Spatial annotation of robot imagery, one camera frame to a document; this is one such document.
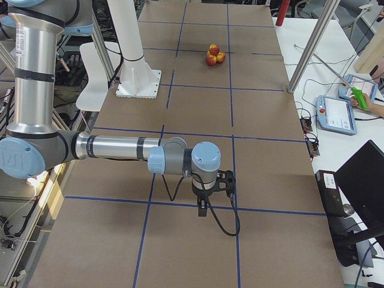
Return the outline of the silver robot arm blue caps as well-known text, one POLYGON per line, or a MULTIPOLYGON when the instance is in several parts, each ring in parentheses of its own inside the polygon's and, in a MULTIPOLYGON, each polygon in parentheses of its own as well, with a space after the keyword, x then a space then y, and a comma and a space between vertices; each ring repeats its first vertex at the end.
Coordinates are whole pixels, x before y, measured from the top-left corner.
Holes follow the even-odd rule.
POLYGON ((16 27, 14 118, 1 140, 1 169, 26 179, 59 164, 85 158, 144 161, 151 173, 191 178, 200 216, 212 211, 221 190, 221 154, 201 142, 189 148, 179 137, 97 136, 71 131, 54 108, 58 38, 89 36, 94 30, 91 1, 9 1, 16 27))

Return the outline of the person hand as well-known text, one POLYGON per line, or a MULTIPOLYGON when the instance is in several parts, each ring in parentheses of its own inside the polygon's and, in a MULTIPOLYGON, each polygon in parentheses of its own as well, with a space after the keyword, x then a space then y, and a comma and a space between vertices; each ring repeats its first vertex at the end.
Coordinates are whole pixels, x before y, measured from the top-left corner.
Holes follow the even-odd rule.
POLYGON ((364 111, 370 111, 373 105, 370 98, 365 93, 362 93, 360 96, 351 96, 350 103, 353 108, 358 108, 364 111))

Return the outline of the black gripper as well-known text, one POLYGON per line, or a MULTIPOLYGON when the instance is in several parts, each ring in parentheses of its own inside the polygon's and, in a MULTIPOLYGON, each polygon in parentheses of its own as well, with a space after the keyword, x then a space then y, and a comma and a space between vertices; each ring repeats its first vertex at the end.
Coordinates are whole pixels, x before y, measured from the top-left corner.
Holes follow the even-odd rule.
POLYGON ((209 188, 208 185, 204 185, 204 190, 202 189, 202 185, 197 183, 196 181, 192 182, 192 192, 198 197, 197 205, 198 205, 198 216, 205 217, 208 211, 208 202, 205 196, 209 197, 211 194, 216 192, 217 184, 212 184, 209 188))

